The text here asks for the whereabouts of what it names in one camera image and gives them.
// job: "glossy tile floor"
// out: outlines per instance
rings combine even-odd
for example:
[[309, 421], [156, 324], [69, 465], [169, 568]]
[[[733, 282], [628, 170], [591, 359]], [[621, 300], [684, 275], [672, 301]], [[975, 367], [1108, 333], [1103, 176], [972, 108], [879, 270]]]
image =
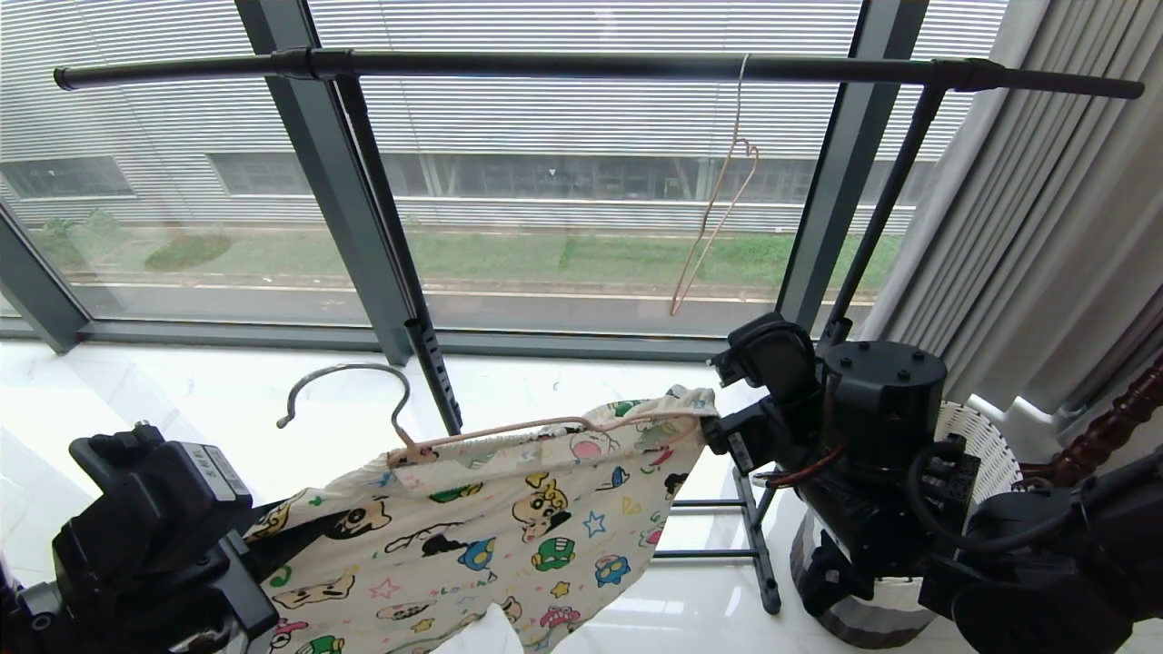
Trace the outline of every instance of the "glossy tile floor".
[[[171, 440], [221, 447], [257, 502], [326, 484], [363, 464], [398, 445], [387, 424], [399, 393], [392, 378], [352, 371], [320, 379], [300, 396], [294, 422], [279, 431], [274, 420], [284, 414], [286, 392], [301, 375], [337, 362], [377, 360], [342, 353], [119, 346], [81, 346], [58, 357], [40, 343], [0, 342], [5, 559], [24, 583], [51, 577], [50, 539], [97, 495], [69, 458], [67, 443], [137, 420], [159, 426]], [[450, 357], [447, 363], [466, 429], [654, 397], [676, 383], [716, 384], [714, 374], [700, 365], [485, 357]], [[419, 369], [412, 365], [407, 372], [418, 392], [401, 417], [404, 426], [420, 438], [443, 435]], [[716, 404], [728, 413], [761, 394], [736, 384], [719, 390]], [[734, 496], [729, 464], [707, 452], [680, 497]], [[789, 578], [789, 541], [802, 511], [793, 495], [780, 492], [765, 520], [784, 599], [779, 616], [763, 611], [747, 561], [659, 561], [556, 652], [857, 652], [804, 612]], [[676, 512], [661, 548], [744, 543], [735, 513]], [[1161, 649], [1163, 620], [1139, 625], [1123, 648], [1136, 654]], [[956, 627], [942, 619], [899, 651], [971, 652]], [[494, 607], [437, 652], [518, 654], [521, 647]]]

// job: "black cylindrical motor housing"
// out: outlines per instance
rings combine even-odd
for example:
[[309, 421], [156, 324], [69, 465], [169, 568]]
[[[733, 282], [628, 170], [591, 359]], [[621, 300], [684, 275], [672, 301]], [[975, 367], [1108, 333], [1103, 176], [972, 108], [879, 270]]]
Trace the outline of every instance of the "black cylindrical motor housing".
[[916, 453], [933, 442], [946, 367], [904, 343], [850, 341], [823, 357], [821, 438], [847, 443], [840, 471], [855, 479], [904, 483]]

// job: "star print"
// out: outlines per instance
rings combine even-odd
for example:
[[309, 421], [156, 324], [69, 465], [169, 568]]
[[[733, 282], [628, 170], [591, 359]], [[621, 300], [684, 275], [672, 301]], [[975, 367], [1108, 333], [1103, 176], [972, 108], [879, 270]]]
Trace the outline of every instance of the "star print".
[[384, 599], [391, 599], [392, 593], [400, 590], [400, 587], [392, 583], [391, 577], [384, 580], [384, 583], [376, 588], [368, 589], [371, 591], [371, 598], [383, 597]]
[[593, 511], [590, 511], [590, 518], [582, 523], [585, 525], [585, 528], [588, 529], [590, 538], [593, 538], [594, 534], [606, 533], [606, 525], [602, 524], [605, 519], [605, 513], [594, 513]]

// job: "hanger hook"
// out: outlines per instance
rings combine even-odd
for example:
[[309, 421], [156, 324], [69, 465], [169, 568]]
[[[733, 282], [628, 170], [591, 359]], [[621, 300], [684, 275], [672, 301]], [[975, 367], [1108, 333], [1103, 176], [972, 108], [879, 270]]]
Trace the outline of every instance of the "hanger hook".
[[415, 443], [412, 442], [412, 439], [408, 436], [407, 432], [400, 427], [399, 422], [400, 412], [404, 411], [404, 405], [408, 403], [408, 398], [412, 396], [412, 385], [408, 383], [408, 378], [404, 375], [404, 372], [383, 363], [340, 363], [328, 368], [320, 368], [314, 372], [304, 375], [301, 379], [295, 382], [294, 386], [291, 386], [291, 392], [287, 393], [287, 414], [279, 418], [278, 421], [274, 422], [274, 426], [281, 429], [283, 427], [286, 427], [288, 422], [294, 420], [294, 400], [299, 397], [299, 391], [301, 391], [307, 384], [319, 379], [320, 377], [330, 375], [331, 372], [340, 372], [343, 370], [381, 370], [393, 375], [400, 381], [401, 384], [404, 384], [404, 394], [400, 397], [400, 401], [395, 403], [395, 408], [392, 410], [392, 428], [395, 429], [395, 433], [399, 434], [400, 439], [408, 446], [408, 449], [415, 448]]

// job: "laundry basket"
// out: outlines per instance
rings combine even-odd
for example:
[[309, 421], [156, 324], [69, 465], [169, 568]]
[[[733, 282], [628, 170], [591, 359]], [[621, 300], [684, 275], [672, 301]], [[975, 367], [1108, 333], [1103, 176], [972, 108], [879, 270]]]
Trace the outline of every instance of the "laundry basket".
[[[987, 497], [1009, 491], [1022, 478], [1018, 460], [1001, 432], [979, 412], [951, 401], [942, 403], [935, 439], [943, 440], [949, 434], [965, 436], [965, 452], [982, 460], [970, 512]], [[791, 547], [791, 573], [797, 584], [821, 542], [820, 528], [819, 519], [809, 510]], [[918, 603], [921, 581], [919, 577], [878, 580], [871, 600], [847, 597], [816, 619], [849, 645], [865, 649], [900, 647], [925, 631], [936, 616]]]

